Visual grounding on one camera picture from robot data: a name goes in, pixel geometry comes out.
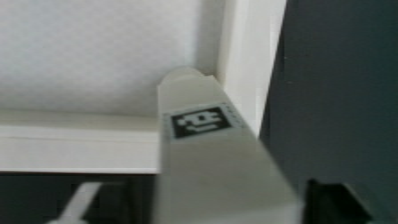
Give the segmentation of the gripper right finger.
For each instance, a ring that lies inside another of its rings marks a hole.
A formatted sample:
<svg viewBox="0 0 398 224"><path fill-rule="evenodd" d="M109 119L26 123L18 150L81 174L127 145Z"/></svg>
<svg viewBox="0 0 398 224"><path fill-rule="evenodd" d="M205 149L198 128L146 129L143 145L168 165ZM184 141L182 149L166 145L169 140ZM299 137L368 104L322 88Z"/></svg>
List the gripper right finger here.
<svg viewBox="0 0 398 224"><path fill-rule="evenodd" d="M376 217L344 183L308 181L305 224L372 224Z"/></svg>

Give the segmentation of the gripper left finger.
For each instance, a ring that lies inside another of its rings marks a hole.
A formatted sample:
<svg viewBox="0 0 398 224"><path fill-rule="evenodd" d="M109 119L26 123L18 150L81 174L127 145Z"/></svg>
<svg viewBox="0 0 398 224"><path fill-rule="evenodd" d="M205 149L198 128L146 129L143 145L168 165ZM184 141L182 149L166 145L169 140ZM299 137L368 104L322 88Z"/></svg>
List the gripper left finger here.
<svg viewBox="0 0 398 224"><path fill-rule="evenodd" d="M81 184L74 197L70 199L65 211L50 224L90 224L84 215L100 191L104 183L86 182Z"/></svg>

